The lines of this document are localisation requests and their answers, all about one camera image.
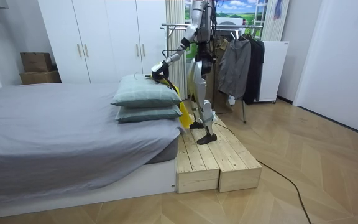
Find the wooden step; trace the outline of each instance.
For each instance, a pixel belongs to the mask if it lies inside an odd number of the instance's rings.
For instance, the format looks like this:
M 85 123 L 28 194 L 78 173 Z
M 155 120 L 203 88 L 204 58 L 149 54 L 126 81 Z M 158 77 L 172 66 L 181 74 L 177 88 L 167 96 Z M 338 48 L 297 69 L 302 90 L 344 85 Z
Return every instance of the wooden step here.
M 219 118 L 215 123 L 226 126 Z M 228 129 L 213 124 L 213 130 L 218 140 L 203 146 L 196 143 L 206 134 L 203 129 L 192 129 L 179 138 L 178 193 L 258 186 L 262 166 Z

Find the white wall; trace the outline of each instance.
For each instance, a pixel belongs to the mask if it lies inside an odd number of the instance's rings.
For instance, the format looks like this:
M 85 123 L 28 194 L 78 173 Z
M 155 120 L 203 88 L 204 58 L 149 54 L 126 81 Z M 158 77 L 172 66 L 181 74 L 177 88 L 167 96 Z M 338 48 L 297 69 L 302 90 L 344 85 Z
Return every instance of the white wall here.
M 20 55 L 17 56 L 17 53 L 13 39 L 0 18 L 0 81 L 2 85 L 22 83 L 19 73 L 23 68 Z
M 322 0 L 291 0 L 282 40 L 289 41 L 277 95 L 295 99 Z
M 20 52 L 50 53 L 55 63 L 47 30 L 37 0 L 8 0 L 8 10 L 0 11 L 13 41 Z
M 294 104 L 358 129 L 358 1 L 323 1 Z
M 54 58 L 38 1 L 7 3 L 9 9 L 0 9 L 0 80 L 3 85 L 20 85 L 20 52 L 49 52 L 52 62 Z

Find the robot leg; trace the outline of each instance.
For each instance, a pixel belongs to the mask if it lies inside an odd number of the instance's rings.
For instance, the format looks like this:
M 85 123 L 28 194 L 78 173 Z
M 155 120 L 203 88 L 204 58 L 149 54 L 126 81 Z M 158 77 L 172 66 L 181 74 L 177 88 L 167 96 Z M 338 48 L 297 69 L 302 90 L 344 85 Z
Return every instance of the robot leg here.
M 217 137 L 213 133 L 212 123 L 215 117 L 215 112 L 211 108 L 211 103 L 205 99 L 206 80 L 201 76 L 201 69 L 203 68 L 202 61 L 192 62 L 188 79 L 190 79 L 190 97 L 194 105 L 197 106 L 200 120 L 205 128 L 206 136 L 197 140 L 197 144 L 207 144 L 211 141 L 216 141 Z
M 191 110 L 193 111 L 194 122 L 190 125 L 190 129 L 204 128 L 203 122 L 201 121 L 200 114 L 198 112 L 198 105 L 196 103 L 195 96 L 195 85 L 193 83 L 193 76 L 196 67 L 196 60 L 193 59 L 190 63 L 189 72 L 187 74 L 187 88 L 191 100 Z

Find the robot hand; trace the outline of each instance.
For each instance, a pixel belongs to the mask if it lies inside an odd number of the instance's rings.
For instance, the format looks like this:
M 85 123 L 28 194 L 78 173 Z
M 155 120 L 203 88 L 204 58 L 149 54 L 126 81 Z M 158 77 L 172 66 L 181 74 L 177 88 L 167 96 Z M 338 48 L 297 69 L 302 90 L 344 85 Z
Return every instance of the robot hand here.
M 169 69 L 166 61 L 159 62 L 152 67 L 152 78 L 159 82 L 163 78 L 169 77 Z

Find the pillow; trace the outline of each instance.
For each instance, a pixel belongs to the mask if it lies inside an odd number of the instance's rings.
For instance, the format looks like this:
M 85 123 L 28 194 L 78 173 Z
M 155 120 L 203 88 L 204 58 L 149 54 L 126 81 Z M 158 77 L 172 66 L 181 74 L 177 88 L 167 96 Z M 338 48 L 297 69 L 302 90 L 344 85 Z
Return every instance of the pillow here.
M 127 108 L 120 107 L 116 120 L 120 123 L 141 122 L 157 119 L 172 119 L 182 115 L 177 105 L 163 108 Z
M 170 86 L 157 83 L 142 74 L 124 76 L 112 104 L 130 108 L 153 108 L 178 105 L 178 94 Z

